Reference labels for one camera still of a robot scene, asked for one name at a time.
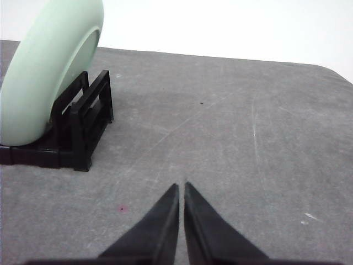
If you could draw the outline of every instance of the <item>pink stain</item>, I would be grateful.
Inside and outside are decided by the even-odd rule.
[[[129,208],[127,207],[127,205],[120,205],[119,207],[118,207],[118,212],[120,212],[120,213],[127,213],[128,212],[128,210],[129,210]]]

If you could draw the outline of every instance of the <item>plate holder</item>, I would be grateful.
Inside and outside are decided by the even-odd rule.
[[[0,145],[0,165],[68,167],[88,172],[91,156],[113,119],[109,71],[102,71],[91,86],[88,73],[82,72],[55,100],[51,127],[45,135],[29,145]]]

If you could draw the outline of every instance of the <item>white background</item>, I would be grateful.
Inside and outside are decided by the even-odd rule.
[[[23,39],[47,1],[1,0],[1,38]],[[353,0],[103,2],[99,46],[312,63],[353,82]]]

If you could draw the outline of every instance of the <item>plate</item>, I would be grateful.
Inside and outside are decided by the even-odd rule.
[[[55,99],[86,71],[103,26],[102,0],[51,0],[9,65],[1,89],[0,142],[39,139]]]

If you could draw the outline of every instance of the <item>gray mat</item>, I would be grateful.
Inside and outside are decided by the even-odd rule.
[[[1,45],[3,77],[17,43]],[[186,180],[272,258],[353,263],[351,83],[314,65],[100,48],[91,79],[102,69],[115,121],[90,172],[2,166],[2,264],[96,257]]]

